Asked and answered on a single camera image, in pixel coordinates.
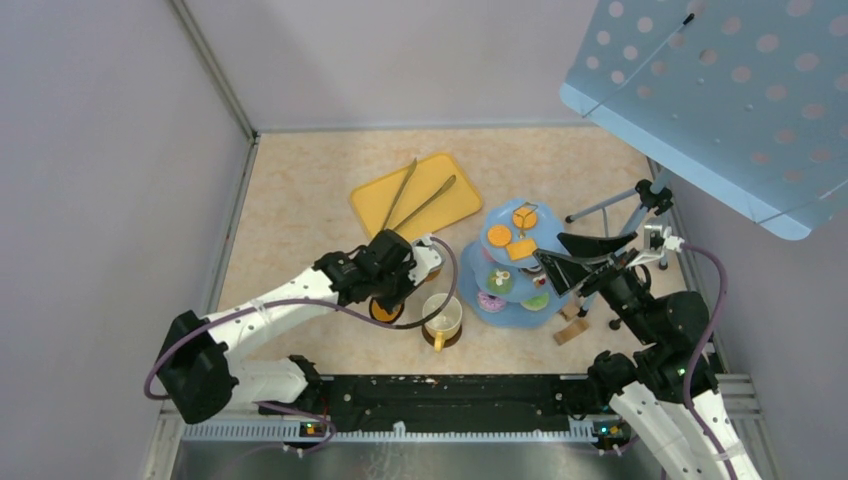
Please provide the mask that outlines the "black yellow round coaster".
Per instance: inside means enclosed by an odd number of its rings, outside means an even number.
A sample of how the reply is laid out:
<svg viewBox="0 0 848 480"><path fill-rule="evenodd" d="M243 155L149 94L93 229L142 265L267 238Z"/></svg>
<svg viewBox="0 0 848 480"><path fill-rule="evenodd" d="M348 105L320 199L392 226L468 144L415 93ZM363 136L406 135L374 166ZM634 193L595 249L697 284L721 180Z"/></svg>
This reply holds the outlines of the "black yellow round coaster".
<svg viewBox="0 0 848 480"><path fill-rule="evenodd" d="M403 315L405 304L400 303L392 309L383 308L376 299L371 299L368 312L371 319L385 325L393 325Z"/></svg>

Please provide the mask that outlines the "light brown round coaster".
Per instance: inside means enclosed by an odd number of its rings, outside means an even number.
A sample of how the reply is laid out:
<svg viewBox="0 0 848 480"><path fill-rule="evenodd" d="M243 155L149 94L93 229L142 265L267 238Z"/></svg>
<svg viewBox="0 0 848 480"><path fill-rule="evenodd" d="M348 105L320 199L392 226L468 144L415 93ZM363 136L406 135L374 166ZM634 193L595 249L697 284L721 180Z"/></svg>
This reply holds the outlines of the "light brown round coaster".
<svg viewBox="0 0 848 480"><path fill-rule="evenodd" d="M430 281L432 281L432 280L436 279L436 278L440 275L441 271L442 271L442 265L440 265L438 268L434 268L434 269L432 269L432 270L431 270L431 271L427 274L427 276L425 277L424 281L425 281L425 282L430 282Z"/></svg>

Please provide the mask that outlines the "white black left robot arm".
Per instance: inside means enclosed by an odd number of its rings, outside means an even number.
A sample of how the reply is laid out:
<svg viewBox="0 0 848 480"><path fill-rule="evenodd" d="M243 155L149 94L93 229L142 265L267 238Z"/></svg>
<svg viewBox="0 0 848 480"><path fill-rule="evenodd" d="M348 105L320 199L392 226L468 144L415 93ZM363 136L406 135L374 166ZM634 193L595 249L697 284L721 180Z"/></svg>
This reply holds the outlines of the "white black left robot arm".
<svg viewBox="0 0 848 480"><path fill-rule="evenodd" d="M364 301L385 313L402 310L407 298L444 266L434 239L407 241L392 230L353 252L328 252L293 279L241 305L205 317L188 310L174 318L152 372L162 399L181 419L199 424L231 404L275 401L297 413L319 404L320 386L304 367L286 359L248 372L243 362L276 337L316 317L350 310Z"/></svg>

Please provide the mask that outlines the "dark brown round coaster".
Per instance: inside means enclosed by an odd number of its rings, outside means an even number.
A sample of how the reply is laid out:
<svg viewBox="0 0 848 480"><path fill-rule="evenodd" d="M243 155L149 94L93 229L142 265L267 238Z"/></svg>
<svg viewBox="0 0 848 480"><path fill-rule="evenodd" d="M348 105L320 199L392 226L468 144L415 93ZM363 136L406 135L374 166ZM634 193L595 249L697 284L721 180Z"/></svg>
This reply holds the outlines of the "dark brown round coaster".
<svg viewBox="0 0 848 480"><path fill-rule="evenodd" d="M421 327L421 333L424 340L436 351L440 352L445 348L455 345L462 336L462 324L456 324L447 329L436 329L430 325Z"/></svg>

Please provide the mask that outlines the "purple frosted donut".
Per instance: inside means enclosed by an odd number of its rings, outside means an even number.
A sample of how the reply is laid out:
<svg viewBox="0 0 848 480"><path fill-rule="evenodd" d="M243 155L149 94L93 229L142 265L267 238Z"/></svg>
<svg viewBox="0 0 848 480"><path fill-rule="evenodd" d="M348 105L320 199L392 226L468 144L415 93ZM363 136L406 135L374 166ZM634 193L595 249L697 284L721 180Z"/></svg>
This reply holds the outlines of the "purple frosted donut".
<svg viewBox="0 0 848 480"><path fill-rule="evenodd" d="M506 308L508 302L503 298L479 291L476 295L479 308L488 313L499 313Z"/></svg>

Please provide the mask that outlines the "round orange biscuit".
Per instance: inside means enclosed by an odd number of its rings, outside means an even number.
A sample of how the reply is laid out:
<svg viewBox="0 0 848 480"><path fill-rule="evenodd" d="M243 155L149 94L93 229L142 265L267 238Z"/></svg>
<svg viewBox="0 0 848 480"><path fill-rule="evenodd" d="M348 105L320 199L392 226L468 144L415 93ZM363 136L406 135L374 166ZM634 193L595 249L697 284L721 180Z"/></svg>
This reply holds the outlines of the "round orange biscuit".
<svg viewBox="0 0 848 480"><path fill-rule="evenodd" d="M486 239L495 248L505 248L512 241L512 231L506 225L496 224L487 230Z"/></svg>
<svg viewBox="0 0 848 480"><path fill-rule="evenodd" d="M537 208L534 206L521 206L512 213L513 225L520 230L533 229L538 223Z"/></svg>

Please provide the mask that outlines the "yellow cup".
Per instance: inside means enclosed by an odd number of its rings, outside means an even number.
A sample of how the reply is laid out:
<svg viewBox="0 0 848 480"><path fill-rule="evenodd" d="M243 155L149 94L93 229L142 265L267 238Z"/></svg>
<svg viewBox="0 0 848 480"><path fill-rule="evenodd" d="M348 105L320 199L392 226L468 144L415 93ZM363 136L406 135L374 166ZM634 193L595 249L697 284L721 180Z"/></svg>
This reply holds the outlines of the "yellow cup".
<svg viewBox="0 0 848 480"><path fill-rule="evenodd" d="M456 324L462 324L462 305L457 298L448 297L446 293L438 293L429 297L423 304L422 314L428 316L434 313L444 302L447 302L444 308L424 325L430 325L436 329L447 329Z"/></svg>

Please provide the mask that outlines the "metal food tongs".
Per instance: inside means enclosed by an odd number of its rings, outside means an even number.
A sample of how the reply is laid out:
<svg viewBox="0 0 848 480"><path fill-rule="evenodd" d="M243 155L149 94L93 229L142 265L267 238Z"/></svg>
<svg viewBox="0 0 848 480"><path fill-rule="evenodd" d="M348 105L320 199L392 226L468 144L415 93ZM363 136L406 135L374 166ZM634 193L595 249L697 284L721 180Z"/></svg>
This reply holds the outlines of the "metal food tongs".
<svg viewBox="0 0 848 480"><path fill-rule="evenodd" d="M456 183L457 174L446 155L425 160L414 158L405 168L398 188L380 223L379 231L399 232L427 207L443 197Z"/></svg>

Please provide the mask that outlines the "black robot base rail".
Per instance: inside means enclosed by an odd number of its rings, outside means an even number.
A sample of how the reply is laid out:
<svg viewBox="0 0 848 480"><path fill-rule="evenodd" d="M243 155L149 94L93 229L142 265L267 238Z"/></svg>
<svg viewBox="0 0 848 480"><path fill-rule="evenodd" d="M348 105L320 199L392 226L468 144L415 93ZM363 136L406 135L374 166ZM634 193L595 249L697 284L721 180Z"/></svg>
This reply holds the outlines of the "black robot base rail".
<svg viewBox="0 0 848 480"><path fill-rule="evenodd" d="M564 432L611 414L585 375L336 375L310 383L294 407L339 432Z"/></svg>

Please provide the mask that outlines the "square orange biscuit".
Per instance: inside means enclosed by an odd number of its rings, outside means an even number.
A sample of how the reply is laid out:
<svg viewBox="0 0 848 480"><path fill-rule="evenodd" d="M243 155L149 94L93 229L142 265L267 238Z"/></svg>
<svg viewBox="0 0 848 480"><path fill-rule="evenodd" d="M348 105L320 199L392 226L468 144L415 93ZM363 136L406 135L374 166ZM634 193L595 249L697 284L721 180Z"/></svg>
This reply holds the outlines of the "square orange biscuit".
<svg viewBox="0 0 848 480"><path fill-rule="evenodd" d="M519 239L505 246L507 255L512 262L532 257L537 249L535 240L530 237Z"/></svg>

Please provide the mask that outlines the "green frosted donut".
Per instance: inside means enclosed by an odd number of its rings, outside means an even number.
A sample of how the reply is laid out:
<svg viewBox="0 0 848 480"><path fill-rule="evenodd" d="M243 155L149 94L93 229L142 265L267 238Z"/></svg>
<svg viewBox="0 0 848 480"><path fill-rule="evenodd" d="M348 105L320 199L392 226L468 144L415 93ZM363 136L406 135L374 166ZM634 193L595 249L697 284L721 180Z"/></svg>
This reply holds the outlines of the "green frosted donut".
<svg viewBox="0 0 848 480"><path fill-rule="evenodd" d="M520 306L528 311L536 312L540 311L547 307L550 301L550 296L548 293L543 293L534 297L531 297L525 301L520 303Z"/></svg>

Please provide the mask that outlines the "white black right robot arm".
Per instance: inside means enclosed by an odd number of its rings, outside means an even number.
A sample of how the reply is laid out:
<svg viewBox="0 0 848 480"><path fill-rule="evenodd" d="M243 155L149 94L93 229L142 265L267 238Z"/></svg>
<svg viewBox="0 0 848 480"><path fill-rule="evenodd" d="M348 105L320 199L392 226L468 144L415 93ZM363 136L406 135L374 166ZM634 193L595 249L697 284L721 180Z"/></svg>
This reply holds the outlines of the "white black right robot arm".
<svg viewBox="0 0 848 480"><path fill-rule="evenodd" d="M586 397L624 420L668 479L757 479L733 427L714 370L704 356L720 306L690 290L654 296L640 267L687 249L668 226L645 225L613 238L560 233L564 252L533 255L558 296L600 296L645 348L632 356L604 351L588 368Z"/></svg>

